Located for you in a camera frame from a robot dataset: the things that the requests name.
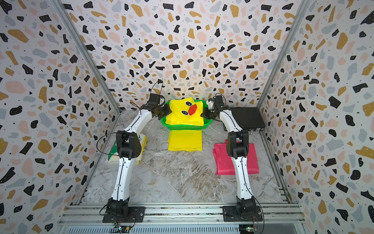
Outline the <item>green plastic basket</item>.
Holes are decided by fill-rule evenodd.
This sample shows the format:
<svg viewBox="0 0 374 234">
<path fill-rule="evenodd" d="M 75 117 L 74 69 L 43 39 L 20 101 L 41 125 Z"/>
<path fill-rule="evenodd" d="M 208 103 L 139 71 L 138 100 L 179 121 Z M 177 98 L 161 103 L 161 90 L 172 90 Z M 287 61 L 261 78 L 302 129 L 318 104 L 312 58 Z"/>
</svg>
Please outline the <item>green plastic basket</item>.
<svg viewBox="0 0 374 234">
<path fill-rule="evenodd" d="M 197 100 L 197 101 L 203 101 L 204 102 L 204 108 L 208 107 L 205 100 Z M 201 130 L 206 129 L 211 123 L 212 120 L 204 119 L 204 125 L 203 126 L 191 126 L 191 125 L 167 125 L 165 124 L 165 118 L 161 119 L 161 123 L 167 127 L 170 130 Z"/>
</svg>

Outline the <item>yellow duck raincoat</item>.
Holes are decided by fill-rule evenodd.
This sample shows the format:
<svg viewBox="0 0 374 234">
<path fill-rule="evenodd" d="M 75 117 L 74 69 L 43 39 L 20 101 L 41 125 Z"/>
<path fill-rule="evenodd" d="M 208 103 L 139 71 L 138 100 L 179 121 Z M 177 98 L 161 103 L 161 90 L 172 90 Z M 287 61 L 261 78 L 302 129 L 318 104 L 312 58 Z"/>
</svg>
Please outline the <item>yellow duck raincoat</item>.
<svg viewBox="0 0 374 234">
<path fill-rule="evenodd" d="M 193 98 L 173 99 L 169 102 L 171 113 L 166 116 L 167 125 L 203 126 L 204 102 Z"/>
</svg>

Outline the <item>plain yellow raincoat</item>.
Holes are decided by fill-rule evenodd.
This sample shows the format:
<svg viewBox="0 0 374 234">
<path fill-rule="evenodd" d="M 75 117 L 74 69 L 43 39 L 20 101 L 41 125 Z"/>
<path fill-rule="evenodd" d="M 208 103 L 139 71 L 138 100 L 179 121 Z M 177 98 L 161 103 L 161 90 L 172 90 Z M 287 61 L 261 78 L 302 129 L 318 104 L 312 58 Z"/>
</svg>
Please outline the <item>plain yellow raincoat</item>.
<svg viewBox="0 0 374 234">
<path fill-rule="evenodd" d="M 169 151 L 202 151 L 201 130 L 171 130 L 168 138 Z"/>
</svg>

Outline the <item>pink raincoat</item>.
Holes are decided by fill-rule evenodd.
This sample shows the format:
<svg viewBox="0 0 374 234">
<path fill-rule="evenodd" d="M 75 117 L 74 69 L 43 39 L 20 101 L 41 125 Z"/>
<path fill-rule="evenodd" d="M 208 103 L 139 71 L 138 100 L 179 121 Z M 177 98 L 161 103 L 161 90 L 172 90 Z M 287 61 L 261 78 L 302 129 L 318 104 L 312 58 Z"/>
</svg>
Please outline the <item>pink raincoat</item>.
<svg viewBox="0 0 374 234">
<path fill-rule="evenodd" d="M 224 143 L 216 143 L 213 148 L 213 156 L 217 166 L 217 175 L 234 176 L 235 168 L 231 157 L 227 154 L 227 140 Z M 258 174 L 260 172 L 255 145 L 250 143 L 248 145 L 249 152 L 247 156 L 247 171 L 249 175 Z"/>
</svg>

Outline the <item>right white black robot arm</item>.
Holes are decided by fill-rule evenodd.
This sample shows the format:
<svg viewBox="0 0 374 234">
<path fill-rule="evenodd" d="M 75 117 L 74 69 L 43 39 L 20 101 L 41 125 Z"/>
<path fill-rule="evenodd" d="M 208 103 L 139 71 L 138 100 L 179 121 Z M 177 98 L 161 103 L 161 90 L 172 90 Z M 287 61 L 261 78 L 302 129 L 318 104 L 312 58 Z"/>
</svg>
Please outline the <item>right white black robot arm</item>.
<svg viewBox="0 0 374 234">
<path fill-rule="evenodd" d="M 237 181 L 236 213 L 240 219 L 248 219 L 257 212 L 247 171 L 249 133 L 239 126 L 228 106 L 204 108 L 201 116 L 210 120 L 218 118 L 227 129 L 227 154 L 232 159 Z"/>
</svg>

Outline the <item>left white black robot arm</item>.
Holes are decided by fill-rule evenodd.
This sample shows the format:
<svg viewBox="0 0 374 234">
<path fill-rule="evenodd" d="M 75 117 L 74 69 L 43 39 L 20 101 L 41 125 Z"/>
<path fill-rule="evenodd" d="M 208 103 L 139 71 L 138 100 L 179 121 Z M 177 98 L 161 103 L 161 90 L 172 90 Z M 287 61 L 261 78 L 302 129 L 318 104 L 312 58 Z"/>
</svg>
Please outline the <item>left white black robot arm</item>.
<svg viewBox="0 0 374 234">
<path fill-rule="evenodd" d="M 115 188 L 106 205 L 106 218 L 125 220 L 129 215 L 131 174 L 140 156 L 142 146 L 139 135 L 147 123 L 155 116 L 159 119 L 169 115 L 167 104 L 144 104 L 137 116 L 124 130 L 116 132 L 116 148 L 119 156 L 119 168 Z"/>
</svg>

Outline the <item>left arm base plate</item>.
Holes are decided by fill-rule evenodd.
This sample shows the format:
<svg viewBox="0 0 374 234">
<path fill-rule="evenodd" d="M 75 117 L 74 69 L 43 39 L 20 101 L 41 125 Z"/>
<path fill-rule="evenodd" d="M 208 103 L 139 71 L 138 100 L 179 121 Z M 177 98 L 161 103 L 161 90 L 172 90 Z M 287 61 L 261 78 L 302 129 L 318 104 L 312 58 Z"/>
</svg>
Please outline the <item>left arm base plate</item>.
<svg viewBox="0 0 374 234">
<path fill-rule="evenodd" d="M 125 208 L 122 212 L 111 212 L 106 211 L 102 222 L 103 223 L 141 223 L 144 219 L 146 207 L 142 206 L 130 206 Z"/>
</svg>

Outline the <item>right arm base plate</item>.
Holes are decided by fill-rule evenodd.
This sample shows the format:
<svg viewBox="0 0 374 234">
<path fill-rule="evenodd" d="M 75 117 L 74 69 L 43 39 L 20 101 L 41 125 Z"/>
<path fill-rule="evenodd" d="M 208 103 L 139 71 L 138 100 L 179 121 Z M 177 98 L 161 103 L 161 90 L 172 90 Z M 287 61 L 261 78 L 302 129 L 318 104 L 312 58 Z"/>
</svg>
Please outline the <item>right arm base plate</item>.
<svg viewBox="0 0 374 234">
<path fill-rule="evenodd" d="M 260 222 L 264 220 L 259 206 L 256 206 L 253 211 L 239 211 L 236 206 L 223 206 L 222 210 L 224 222 Z"/>
</svg>

